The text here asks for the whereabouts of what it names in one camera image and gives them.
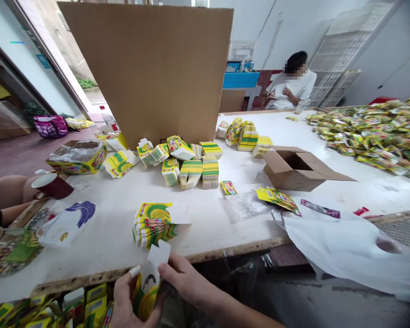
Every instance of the dark hair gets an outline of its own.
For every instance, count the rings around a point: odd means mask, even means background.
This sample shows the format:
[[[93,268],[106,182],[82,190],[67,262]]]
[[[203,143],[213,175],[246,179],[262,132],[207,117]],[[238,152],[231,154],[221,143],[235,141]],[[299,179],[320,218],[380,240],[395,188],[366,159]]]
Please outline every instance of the dark hair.
[[[305,51],[296,52],[290,56],[284,69],[285,74],[294,74],[307,61]]]

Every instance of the white plastic bag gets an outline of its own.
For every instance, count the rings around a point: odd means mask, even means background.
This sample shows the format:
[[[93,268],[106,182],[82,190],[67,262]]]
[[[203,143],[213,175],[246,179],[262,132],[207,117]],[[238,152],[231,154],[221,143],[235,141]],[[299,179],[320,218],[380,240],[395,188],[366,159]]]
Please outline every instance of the white plastic bag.
[[[282,218],[296,247],[316,266],[335,277],[394,294],[410,302],[410,248],[380,233],[378,227],[340,208],[340,219],[315,212],[298,201],[302,218]]]

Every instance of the green plant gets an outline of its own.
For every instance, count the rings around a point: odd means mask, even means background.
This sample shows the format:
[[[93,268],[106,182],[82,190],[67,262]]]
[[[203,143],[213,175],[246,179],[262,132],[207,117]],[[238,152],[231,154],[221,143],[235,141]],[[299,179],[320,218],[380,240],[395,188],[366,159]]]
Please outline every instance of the green plant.
[[[82,78],[79,76],[75,76],[77,82],[81,86],[82,89],[90,89],[92,87],[97,87],[97,83],[95,83],[93,80],[87,79],[87,78]]]

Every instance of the woman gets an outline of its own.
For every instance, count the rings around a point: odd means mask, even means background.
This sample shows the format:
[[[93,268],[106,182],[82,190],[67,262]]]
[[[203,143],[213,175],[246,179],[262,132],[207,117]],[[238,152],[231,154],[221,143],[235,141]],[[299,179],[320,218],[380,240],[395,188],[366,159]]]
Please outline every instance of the woman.
[[[270,99],[266,110],[294,108],[301,99],[310,97],[317,75],[306,68],[306,63],[305,51],[290,56],[284,72],[278,74],[263,93]]]

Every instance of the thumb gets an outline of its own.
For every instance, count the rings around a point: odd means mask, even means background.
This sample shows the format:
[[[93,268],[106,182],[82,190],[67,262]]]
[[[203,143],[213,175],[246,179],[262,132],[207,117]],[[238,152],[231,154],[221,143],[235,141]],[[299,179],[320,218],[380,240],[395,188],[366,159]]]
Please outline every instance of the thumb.
[[[164,280],[170,283],[173,287],[177,288],[179,273],[176,272],[174,268],[167,263],[162,263],[158,267],[158,272]]]

